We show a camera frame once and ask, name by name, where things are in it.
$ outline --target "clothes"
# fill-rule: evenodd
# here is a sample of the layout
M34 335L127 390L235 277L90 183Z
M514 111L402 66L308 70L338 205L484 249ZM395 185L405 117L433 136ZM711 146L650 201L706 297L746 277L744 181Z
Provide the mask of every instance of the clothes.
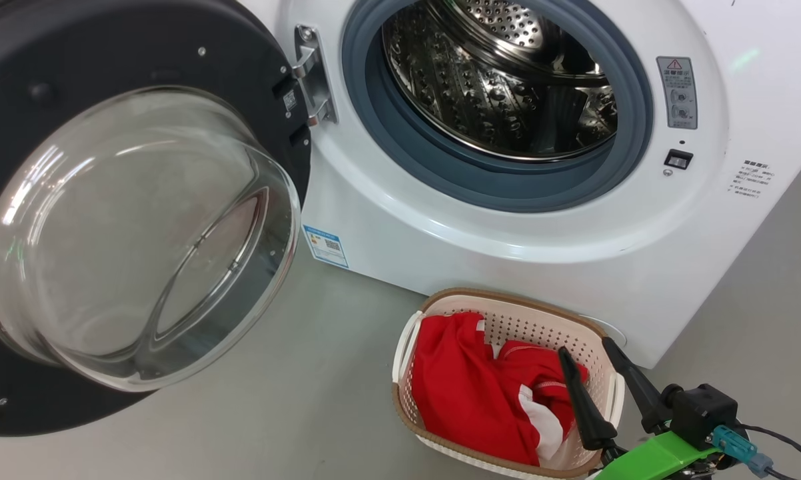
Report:
M587 370L579 365L581 379ZM508 461L540 465L574 421L558 353L507 341L494 358L479 313L422 320L412 397L428 431Z

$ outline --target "plastic basket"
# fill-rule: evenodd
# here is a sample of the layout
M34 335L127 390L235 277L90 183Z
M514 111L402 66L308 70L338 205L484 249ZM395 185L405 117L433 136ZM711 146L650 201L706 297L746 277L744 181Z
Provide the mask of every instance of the plastic basket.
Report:
M609 422L620 423L625 383L602 348L604 331L578 315L538 301L512 295L449 289L425 301L400 335L392 366L393 397L400 419L428 447L452 458L514 478L573 478L587 474L599 463L599 452L584 450L574 425L558 453L540 467L505 461L467 449L427 431L412 398L412 362L421 320L431 315L477 312L486 323L486 342L500 345L508 340L528 341L547 349L567 347L575 361L589 370L586 388Z

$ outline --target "front-load washer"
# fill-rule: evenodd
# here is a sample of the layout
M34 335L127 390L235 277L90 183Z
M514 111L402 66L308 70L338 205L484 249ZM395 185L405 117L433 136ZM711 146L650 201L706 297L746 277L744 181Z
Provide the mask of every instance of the front-load washer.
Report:
M0 435L206 367L300 236L651 367L800 168L801 3L0 0Z

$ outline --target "gray floor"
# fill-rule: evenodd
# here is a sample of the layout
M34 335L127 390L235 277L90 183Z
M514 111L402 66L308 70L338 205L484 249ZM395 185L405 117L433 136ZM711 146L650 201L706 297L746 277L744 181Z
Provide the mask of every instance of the gray floor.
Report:
M433 452L395 417L389 364L421 301L301 249L232 352L108 419L0 439L0 478L503 478ZM801 176L650 376L711 383L739 400L743 420L801 442ZM620 442L643 435L629 404ZM801 456L756 440L801 479ZM753 477L737 467L717 478Z

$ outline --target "metal hinge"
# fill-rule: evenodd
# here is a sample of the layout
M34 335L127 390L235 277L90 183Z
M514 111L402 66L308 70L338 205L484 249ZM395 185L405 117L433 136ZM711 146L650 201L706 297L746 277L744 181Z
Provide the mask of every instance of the metal hinge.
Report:
M294 45L297 46L297 64L293 66L293 73L300 81L309 104L309 127L322 121L338 123L317 29L297 25L294 28Z

